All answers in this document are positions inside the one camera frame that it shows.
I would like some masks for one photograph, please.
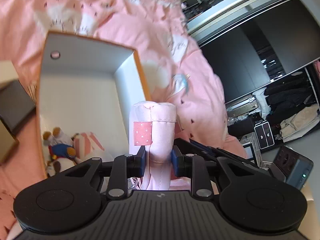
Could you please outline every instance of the pink blanket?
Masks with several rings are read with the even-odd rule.
[[[39,77],[48,30],[131,46],[139,52],[152,99],[177,106],[182,128],[190,138],[246,156],[237,139],[227,133],[221,81],[188,36],[179,0],[0,0],[0,4],[0,60],[13,62],[24,86]],[[42,164],[35,159],[34,120],[28,127],[19,136],[23,147],[0,167],[0,192],[12,196],[43,179]],[[26,159],[32,162],[29,170],[21,163]],[[28,176],[5,173],[21,165]]]

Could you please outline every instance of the rolled pink fabric item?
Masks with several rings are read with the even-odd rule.
[[[144,101],[134,104],[131,108],[129,153],[136,155],[141,145],[145,145],[147,152],[146,169],[141,185],[143,190],[168,190],[170,187],[171,150],[176,118],[177,108],[171,103]],[[145,130],[149,128],[152,130],[151,144],[149,137],[145,137]]]

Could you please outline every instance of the gray floor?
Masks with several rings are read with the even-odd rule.
[[[313,170],[308,178],[312,189],[313,198],[316,203],[318,217],[320,218],[320,130],[288,143],[296,152],[313,161]],[[264,161],[271,162],[275,158],[278,149],[266,152],[262,155]]]

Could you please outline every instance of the open box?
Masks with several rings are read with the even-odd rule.
[[[42,57],[37,112],[42,134],[93,132],[113,157],[129,152],[129,112],[151,100],[136,50],[74,34],[49,32]]]

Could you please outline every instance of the pink bedspread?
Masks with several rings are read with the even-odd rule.
[[[0,0],[0,4],[0,60],[12,60],[23,85],[39,77],[48,30],[131,46],[138,50],[152,99],[177,106],[190,138],[246,155],[227,134],[221,81],[188,36],[179,0]],[[12,196],[43,179],[35,126],[33,119],[21,131],[21,146],[0,168],[0,190]]]

